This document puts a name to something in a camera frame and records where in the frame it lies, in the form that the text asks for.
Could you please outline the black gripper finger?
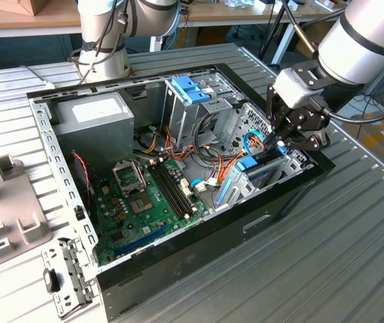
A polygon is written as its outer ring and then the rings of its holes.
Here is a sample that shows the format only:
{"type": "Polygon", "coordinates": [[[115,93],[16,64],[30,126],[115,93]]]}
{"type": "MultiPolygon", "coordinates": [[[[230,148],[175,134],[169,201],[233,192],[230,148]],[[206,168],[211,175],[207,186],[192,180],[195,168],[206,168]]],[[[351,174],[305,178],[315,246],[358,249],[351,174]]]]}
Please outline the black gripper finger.
{"type": "Polygon", "coordinates": [[[279,140],[289,149],[303,151],[319,151],[330,144],[330,139],[324,128],[311,130],[302,125],[289,124],[279,132],[279,140]]]}
{"type": "Polygon", "coordinates": [[[289,136],[292,132],[292,110],[287,107],[277,91],[272,85],[267,87],[265,113],[269,124],[269,134],[265,140],[265,147],[275,148],[278,141],[288,148],[292,149],[292,143],[289,136]]]}

